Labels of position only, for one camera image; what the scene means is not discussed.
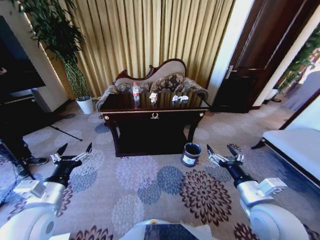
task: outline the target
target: television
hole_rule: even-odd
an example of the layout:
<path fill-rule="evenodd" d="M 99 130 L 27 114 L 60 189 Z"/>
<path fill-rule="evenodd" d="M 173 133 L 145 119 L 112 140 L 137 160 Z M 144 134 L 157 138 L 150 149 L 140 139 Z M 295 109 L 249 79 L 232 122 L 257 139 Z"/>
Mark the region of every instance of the television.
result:
<path fill-rule="evenodd" d="M 45 86 L 5 18 L 0 15 L 0 70 L 2 68 L 6 73 L 0 74 L 1 97 Z"/>

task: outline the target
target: sofa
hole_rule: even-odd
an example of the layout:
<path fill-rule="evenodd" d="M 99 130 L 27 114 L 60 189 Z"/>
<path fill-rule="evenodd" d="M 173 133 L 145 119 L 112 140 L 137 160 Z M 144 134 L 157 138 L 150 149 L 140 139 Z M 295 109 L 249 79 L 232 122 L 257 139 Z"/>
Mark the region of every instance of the sofa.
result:
<path fill-rule="evenodd" d="M 316 129 L 283 129 L 266 131 L 260 142 L 252 149 L 267 145 L 320 187 L 319 143 L 320 131 Z"/>
<path fill-rule="evenodd" d="M 126 69 L 120 72 L 113 84 L 105 90 L 96 103 L 97 111 L 107 101 L 110 94 L 132 93 L 134 82 L 139 86 L 140 93 L 196 92 L 201 99 L 207 100 L 208 91 L 186 77 L 186 65 L 181 59 L 173 58 L 158 67 L 152 65 L 149 67 L 149 73 L 142 78 L 129 76 Z"/>

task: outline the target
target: sofa backrest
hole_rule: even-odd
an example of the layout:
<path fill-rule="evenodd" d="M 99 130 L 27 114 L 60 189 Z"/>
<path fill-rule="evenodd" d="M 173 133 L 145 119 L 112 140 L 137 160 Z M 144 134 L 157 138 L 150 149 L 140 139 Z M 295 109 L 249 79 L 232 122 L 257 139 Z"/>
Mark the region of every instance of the sofa backrest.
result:
<path fill-rule="evenodd" d="M 134 81 L 137 81 L 137 84 L 152 84 L 154 81 L 174 73 L 182 73 L 184 77 L 186 76 L 186 65 L 181 59 L 178 58 L 169 59 L 158 67 L 153 67 L 152 65 L 149 67 L 149 73 L 142 78 L 134 78 L 129 76 L 127 70 L 125 69 L 115 78 L 114 84 L 116 86 L 124 83 L 132 84 Z"/>

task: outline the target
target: brown wooden door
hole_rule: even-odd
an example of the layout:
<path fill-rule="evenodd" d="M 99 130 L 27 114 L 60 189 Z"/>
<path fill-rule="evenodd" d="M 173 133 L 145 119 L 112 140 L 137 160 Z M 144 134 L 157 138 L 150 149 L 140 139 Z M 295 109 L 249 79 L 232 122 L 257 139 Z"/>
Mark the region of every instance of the brown wooden door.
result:
<path fill-rule="evenodd" d="M 212 109 L 247 113 L 319 0 L 255 0 Z"/>

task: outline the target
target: beige curtain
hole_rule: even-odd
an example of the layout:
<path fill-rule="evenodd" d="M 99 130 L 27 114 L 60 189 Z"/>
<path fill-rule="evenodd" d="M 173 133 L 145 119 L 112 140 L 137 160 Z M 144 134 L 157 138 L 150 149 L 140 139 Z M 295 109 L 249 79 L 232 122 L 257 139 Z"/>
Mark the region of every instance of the beige curtain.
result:
<path fill-rule="evenodd" d="M 85 37 L 79 65 L 99 97 L 122 70 L 140 78 L 171 58 L 206 87 L 233 0 L 74 0 Z"/>

